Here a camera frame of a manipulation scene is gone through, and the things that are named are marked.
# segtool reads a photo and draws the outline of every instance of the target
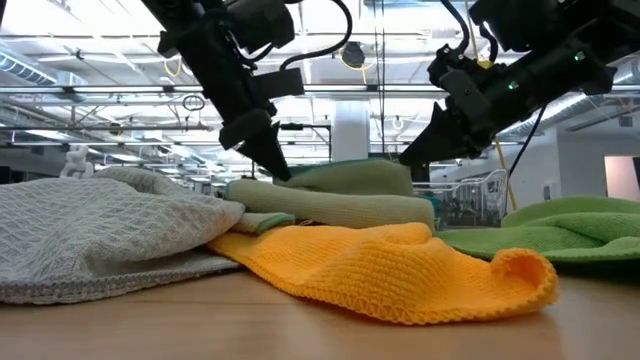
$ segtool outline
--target folded towel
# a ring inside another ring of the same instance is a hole
[[[335,162],[291,168],[289,181],[274,184],[318,192],[345,195],[412,196],[411,170],[382,159]]]
[[[288,294],[407,325],[499,319],[556,298],[557,277],[544,257],[504,250],[489,264],[432,238],[423,224],[230,232],[209,248]]]
[[[553,262],[589,263],[640,259],[640,203],[571,197],[520,209],[500,229],[444,231],[447,244],[491,258],[512,247],[540,252]]]
[[[408,222],[433,228],[433,206],[420,198],[318,193],[255,180],[234,181],[225,191],[225,199],[243,203],[253,213],[283,212],[297,220],[355,229]]]
[[[238,267],[192,249],[244,206],[149,171],[3,185],[0,199],[0,302],[97,300]]]
[[[276,227],[294,225],[296,223],[293,215],[284,213],[273,214],[252,214],[244,213],[231,230],[260,235],[267,230]]]

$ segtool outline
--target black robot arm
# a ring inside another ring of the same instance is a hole
[[[464,48],[441,48],[428,71],[449,93],[446,109],[434,106],[400,156],[405,165],[475,158],[500,131],[570,91],[610,92],[616,69],[607,64],[640,50],[636,0],[478,0],[470,15],[492,41],[491,60],[497,43],[485,24],[505,51],[528,53],[485,69]]]
[[[253,159],[274,176],[291,177],[278,143],[278,126],[271,117],[276,107],[271,99],[304,94],[300,69],[287,69],[254,75],[256,62],[271,49],[280,48],[295,37],[293,19],[285,4],[301,0],[142,0],[162,24],[158,52],[170,57],[176,53],[193,71],[223,119],[220,143]],[[351,15],[341,0],[332,0],[347,17],[345,38],[351,35]],[[253,53],[249,59],[239,48]],[[294,57],[314,57],[315,53]]]

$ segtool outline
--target wooden table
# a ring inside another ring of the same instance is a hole
[[[404,327],[285,295],[250,273],[94,303],[0,305],[10,359],[638,359],[640,287],[562,278],[542,313]]]

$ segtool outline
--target green microfiber towel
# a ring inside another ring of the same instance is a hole
[[[499,229],[444,231],[438,237],[481,258],[502,249],[528,248],[557,263],[640,259],[640,202],[602,197],[551,200],[506,216]]]
[[[294,189],[345,195],[413,196],[411,170],[383,159],[364,159],[291,168],[289,181],[274,184]]]
[[[242,203],[253,213],[282,212],[297,220],[352,229],[409,222],[433,229],[433,206],[417,197],[319,193],[238,180],[227,185],[225,199]]]
[[[231,230],[261,235],[276,227],[295,225],[296,218],[285,213],[252,214],[244,213]]]

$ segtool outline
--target yellow knit towel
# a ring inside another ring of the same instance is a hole
[[[433,238],[424,224],[230,232],[209,247],[291,295],[408,325],[499,319],[556,298],[557,277],[542,256],[503,250],[487,263]]]

